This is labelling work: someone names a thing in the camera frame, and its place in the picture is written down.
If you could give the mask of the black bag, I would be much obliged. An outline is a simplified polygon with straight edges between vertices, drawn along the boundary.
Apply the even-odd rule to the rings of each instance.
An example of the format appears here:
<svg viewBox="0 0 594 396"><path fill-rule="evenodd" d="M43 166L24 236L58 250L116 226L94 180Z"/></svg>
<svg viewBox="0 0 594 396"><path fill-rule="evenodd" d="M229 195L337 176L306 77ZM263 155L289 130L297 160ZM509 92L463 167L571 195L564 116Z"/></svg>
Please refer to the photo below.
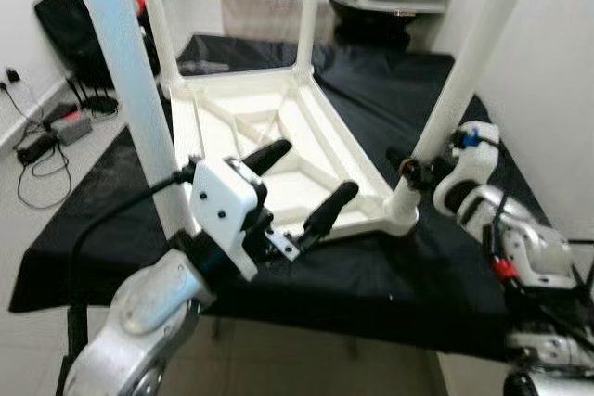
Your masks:
<svg viewBox="0 0 594 396"><path fill-rule="evenodd" d="M84 0L38 0L33 13L57 56L77 81L96 88L114 87Z"/></svg>

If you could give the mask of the beige cloth covered table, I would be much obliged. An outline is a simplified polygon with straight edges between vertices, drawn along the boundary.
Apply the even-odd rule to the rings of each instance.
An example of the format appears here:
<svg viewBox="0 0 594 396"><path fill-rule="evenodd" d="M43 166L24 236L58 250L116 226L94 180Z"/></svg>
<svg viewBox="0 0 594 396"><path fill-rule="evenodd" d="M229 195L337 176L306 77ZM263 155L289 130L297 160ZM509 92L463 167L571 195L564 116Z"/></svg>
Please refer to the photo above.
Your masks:
<svg viewBox="0 0 594 396"><path fill-rule="evenodd" d="M303 0L219 0L219 5L225 36L276 43L300 40Z"/></svg>

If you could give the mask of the white plastic table leg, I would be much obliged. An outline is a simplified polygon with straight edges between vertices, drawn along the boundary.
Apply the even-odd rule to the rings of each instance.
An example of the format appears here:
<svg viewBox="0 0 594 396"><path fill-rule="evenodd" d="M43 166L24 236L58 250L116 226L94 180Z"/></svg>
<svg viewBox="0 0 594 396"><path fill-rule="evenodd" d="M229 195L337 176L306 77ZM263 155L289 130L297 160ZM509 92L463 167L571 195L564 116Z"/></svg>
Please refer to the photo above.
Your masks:
<svg viewBox="0 0 594 396"><path fill-rule="evenodd" d="M175 51L171 24L164 0L146 0L146 13L148 13L149 23L154 35L154 48L157 56L160 57L160 83L166 98L175 99L175 94L186 86L186 79L181 74L175 57L178 52Z"/></svg>
<svg viewBox="0 0 594 396"><path fill-rule="evenodd" d="M84 1L92 16L116 95L123 102L124 119L145 179L150 185L166 183L166 187L153 197L162 230L167 236L178 231L195 234L197 226L187 208L184 188L170 183L178 170L173 135L139 32L133 0Z"/></svg>
<svg viewBox="0 0 594 396"><path fill-rule="evenodd" d="M297 53L292 66L293 72L309 73L313 70L313 49L318 2L319 0L302 0L300 35L298 35Z"/></svg>
<svg viewBox="0 0 594 396"><path fill-rule="evenodd" d="M464 110L470 105L484 69L496 51L499 39L510 22L510 14L518 0L484 0L478 22L472 24L470 34L459 50L457 62L451 69L441 95L425 123L419 142L413 147L411 158L419 164L432 163L438 150L445 145L453 129L457 128Z"/></svg>

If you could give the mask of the grey box red label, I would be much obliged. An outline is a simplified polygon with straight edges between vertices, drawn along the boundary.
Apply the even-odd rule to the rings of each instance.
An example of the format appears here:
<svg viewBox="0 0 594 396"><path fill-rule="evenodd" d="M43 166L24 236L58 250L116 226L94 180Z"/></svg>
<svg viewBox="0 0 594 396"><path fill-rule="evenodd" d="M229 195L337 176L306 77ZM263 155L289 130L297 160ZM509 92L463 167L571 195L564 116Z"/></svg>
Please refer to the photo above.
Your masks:
<svg viewBox="0 0 594 396"><path fill-rule="evenodd" d="M92 133L92 118L83 112L75 111L69 115L52 121L51 130L56 135L60 145L70 146L80 141L86 134Z"/></svg>

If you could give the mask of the black wok steel rim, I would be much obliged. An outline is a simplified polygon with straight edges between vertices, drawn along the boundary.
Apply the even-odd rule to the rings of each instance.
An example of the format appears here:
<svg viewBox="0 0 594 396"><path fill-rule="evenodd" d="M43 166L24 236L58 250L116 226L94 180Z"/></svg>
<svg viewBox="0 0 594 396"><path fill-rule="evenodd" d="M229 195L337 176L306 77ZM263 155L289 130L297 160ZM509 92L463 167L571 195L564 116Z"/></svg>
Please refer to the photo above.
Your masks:
<svg viewBox="0 0 594 396"><path fill-rule="evenodd" d="M329 0L336 16L332 28L336 43L344 45L380 45L407 51L423 32L417 28L423 18L445 14L446 0L381 1Z"/></svg>

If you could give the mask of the black power brick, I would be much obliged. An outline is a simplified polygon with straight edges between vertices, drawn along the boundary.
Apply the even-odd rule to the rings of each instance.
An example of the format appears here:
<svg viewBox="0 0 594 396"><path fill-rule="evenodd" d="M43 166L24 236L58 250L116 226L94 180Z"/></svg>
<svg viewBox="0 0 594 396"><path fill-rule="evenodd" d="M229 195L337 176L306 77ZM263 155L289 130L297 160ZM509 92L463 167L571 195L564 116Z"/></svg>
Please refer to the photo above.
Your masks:
<svg viewBox="0 0 594 396"><path fill-rule="evenodd" d="M58 146L58 140L52 134L39 134L35 140L27 145L18 147L16 153L21 164L31 164L37 162L46 153L54 150Z"/></svg>

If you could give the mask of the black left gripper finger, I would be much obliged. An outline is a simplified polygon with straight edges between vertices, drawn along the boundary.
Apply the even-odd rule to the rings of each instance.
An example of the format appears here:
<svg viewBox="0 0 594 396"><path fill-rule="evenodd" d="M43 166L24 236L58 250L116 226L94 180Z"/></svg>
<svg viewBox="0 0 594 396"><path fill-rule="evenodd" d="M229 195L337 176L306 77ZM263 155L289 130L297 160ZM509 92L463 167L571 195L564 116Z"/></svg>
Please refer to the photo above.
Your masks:
<svg viewBox="0 0 594 396"><path fill-rule="evenodd" d="M359 193L359 185L354 181L343 181L323 200L303 223L301 248L311 249L329 235L332 226L338 221L343 207Z"/></svg>
<svg viewBox="0 0 594 396"><path fill-rule="evenodd" d="M243 159L243 164L255 175L264 175L275 167L292 148L288 140L276 140L258 147Z"/></svg>

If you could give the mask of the black router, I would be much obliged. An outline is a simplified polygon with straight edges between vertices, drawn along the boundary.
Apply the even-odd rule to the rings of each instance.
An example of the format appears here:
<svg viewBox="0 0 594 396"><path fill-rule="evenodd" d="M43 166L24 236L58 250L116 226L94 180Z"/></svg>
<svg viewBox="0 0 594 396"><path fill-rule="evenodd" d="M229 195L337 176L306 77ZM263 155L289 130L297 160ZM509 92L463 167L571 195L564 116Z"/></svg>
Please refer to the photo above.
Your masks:
<svg viewBox="0 0 594 396"><path fill-rule="evenodd" d="M78 108L92 111L98 116L111 116L119 111L120 104L114 96L99 94L98 91L89 94L86 87L80 81L67 81L75 95Z"/></svg>

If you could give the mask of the black table cloth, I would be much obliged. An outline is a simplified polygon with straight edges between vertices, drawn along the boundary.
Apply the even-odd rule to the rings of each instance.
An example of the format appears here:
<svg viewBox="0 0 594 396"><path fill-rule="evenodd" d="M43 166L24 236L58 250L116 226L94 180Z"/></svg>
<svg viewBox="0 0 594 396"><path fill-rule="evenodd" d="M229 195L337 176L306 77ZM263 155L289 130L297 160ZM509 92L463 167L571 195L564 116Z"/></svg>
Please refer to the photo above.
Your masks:
<svg viewBox="0 0 594 396"><path fill-rule="evenodd" d="M368 45L319 45L316 78L345 125L397 181L383 157L409 150L432 111L453 57ZM97 163L30 242L16 240L16 213L0 211L0 245L19 255L13 277L0 280L0 314L42 318L51 337L65 334L64 278L71 243L86 223L146 187L126 126L94 147ZM510 312L479 244L457 224L420 205L412 242L372 232L332 242L309 259L273 262L250 283L235 283L211 315L299 327L497 361Z"/></svg>

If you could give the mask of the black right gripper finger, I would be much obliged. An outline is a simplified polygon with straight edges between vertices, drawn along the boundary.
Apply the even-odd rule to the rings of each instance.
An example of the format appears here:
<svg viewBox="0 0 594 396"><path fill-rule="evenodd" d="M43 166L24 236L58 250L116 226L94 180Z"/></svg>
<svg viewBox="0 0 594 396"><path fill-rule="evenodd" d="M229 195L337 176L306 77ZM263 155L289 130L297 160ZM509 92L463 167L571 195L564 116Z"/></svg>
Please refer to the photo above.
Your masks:
<svg viewBox="0 0 594 396"><path fill-rule="evenodd" d="M400 179L407 183L408 188L428 188L430 185L430 166L403 153L397 147L386 148L386 161L398 172Z"/></svg>

